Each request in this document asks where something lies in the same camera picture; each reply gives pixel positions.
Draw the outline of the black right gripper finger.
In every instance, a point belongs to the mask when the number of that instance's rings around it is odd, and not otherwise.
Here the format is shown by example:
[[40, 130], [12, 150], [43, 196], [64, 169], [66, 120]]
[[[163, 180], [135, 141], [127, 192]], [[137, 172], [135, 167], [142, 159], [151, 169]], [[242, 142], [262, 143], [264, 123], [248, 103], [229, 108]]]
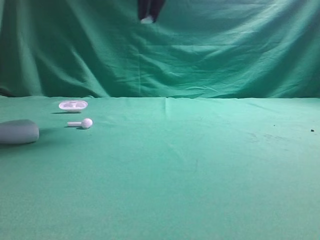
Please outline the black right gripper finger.
[[149, 0], [137, 1], [138, 19], [143, 20], [149, 15]]

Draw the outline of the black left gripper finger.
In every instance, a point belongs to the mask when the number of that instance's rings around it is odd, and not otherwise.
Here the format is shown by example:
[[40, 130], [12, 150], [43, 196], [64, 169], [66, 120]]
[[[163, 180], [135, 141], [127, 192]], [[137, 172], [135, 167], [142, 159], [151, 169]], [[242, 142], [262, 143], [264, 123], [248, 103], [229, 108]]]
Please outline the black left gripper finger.
[[149, 7], [149, 15], [151, 16], [152, 23], [155, 23], [158, 16], [165, 5], [166, 0], [152, 0]]

